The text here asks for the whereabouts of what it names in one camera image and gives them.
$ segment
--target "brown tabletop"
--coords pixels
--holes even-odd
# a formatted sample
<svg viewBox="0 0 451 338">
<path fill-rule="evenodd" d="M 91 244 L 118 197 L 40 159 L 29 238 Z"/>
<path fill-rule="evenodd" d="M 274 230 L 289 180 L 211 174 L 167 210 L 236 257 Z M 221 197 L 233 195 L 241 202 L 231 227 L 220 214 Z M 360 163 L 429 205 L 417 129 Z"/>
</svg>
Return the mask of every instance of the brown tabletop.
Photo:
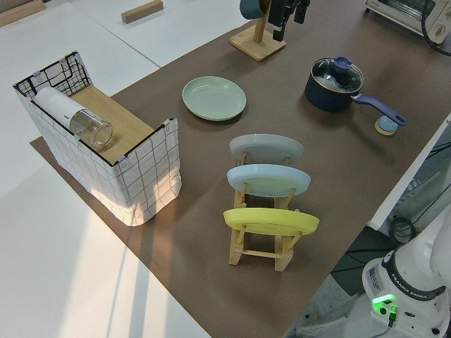
<svg viewBox="0 0 451 338">
<path fill-rule="evenodd" d="M 282 337 L 451 111 L 451 59 L 364 9 L 361 0 L 313 1 L 305 24 L 288 23 L 285 49 L 262 63 L 229 45 L 241 27 L 115 95 L 153 127 L 167 118 L 179 122 L 183 186 L 145 225 L 117 221 L 54 163 L 42 139 L 33 142 L 214 338 Z M 353 60 L 365 77 L 362 92 L 405 116 L 408 126 L 384 137 L 374 129 L 380 113 L 373 108 L 353 104 L 328 113 L 312 106 L 303 94 L 309 69 L 315 60 L 334 56 Z M 242 114 L 215 123 L 187 110 L 182 89 L 204 75 L 243 88 Z M 283 273 L 274 271 L 269 258 L 243 256 L 239 265 L 228 265 L 230 228 L 222 214 L 233 207 L 226 173 L 235 165 L 228 142 L 250 133 L 285 135 L 305 147 L 295 167 L 311 175 L 311 185 L 290 205 L 320 224 L 296 244 Z M 254 248 L 269 246 L 251 240 Z"/>
</svg>

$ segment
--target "white grid-patterned basket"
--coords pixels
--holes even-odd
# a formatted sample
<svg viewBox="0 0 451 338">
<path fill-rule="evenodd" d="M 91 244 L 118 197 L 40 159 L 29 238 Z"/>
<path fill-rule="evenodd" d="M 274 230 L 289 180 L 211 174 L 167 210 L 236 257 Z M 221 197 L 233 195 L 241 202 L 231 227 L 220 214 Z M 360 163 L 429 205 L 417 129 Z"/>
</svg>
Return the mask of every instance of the white grid-patterned basket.
<svg viewBox="0 0 451 338">
<path fill-rule="evenodd" d="M 41 87 L 71 94 L 91 81 L 78 53 L 72 53 L 14 86 L 58 164 L 126 225 L 141 225 L 178 196 L 178 122 L 167 120 L 114 165 L 33 104 Z"/>
</svg>

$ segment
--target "pot lid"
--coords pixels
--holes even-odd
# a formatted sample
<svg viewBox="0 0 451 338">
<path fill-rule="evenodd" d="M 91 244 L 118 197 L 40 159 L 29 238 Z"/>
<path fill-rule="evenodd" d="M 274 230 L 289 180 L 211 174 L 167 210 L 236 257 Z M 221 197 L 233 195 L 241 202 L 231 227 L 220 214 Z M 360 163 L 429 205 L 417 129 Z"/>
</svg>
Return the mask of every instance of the pot lid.
<svg viewBox="0 0 451 338">
<path fill-rule="evenodd" d="M 343 56 L 315 61 L 311 75 L 322 87 L 334 92 L 355 93 L 364 86 L 360 69 Z"/>
</svg>

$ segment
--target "toaster oven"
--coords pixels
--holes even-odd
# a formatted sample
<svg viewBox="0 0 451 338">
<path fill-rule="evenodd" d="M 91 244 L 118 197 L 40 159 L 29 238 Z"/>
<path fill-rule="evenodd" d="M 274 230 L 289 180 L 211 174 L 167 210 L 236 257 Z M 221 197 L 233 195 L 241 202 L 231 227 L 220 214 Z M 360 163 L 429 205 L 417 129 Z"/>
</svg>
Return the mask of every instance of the toaster oven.
<svg viewBox="0 0 451 338">
<path fill-rule="evenodd" d="M 370 10 L 420 35 L 424 14 L 428 37 L 436 44 L 442 43 L 451 30 L 450 0 L 366 0 L 366 11 Z"/>
</svg>

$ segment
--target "plate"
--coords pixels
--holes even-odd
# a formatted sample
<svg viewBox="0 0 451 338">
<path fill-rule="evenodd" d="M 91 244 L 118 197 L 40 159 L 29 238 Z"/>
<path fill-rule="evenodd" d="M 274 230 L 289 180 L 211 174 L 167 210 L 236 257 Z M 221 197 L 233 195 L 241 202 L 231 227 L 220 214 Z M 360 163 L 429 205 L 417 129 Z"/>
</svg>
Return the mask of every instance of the plate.
<svg viewBox="0 0 451 338">
<path fill-rule="evenodd" d="M 319 219 L 308 213 L 271 208 L 238 208 L 224 212 L 225 223 L 236 230 L 280 236 L 303 235 L 316 231 Z"/>
<path fill-rule="evenodd" d="M 304 153 L 304 146 L 298 141 L 274 134 L 242 135 L 230 141 L 229 147 L 237 160 L 242 160 L 246 154 L 248 164 L 287 165 L 299 162 Z"/>
<path fill-rule="evenodd" d="M 302 170 L 277 164 L 247 164 L 230 169 L 227 179 L 233 189 L 261 197 L 287 197 L 305 192 L 311 178 Z"/>
<path fill-rule="evenodd" d="M 246 106 L 246 94 L 234 82 L 216 76 L 189 81 L 182 92 L 183 102 L 195 115 L 210 121 L 234 118 Z"/>
</svg>

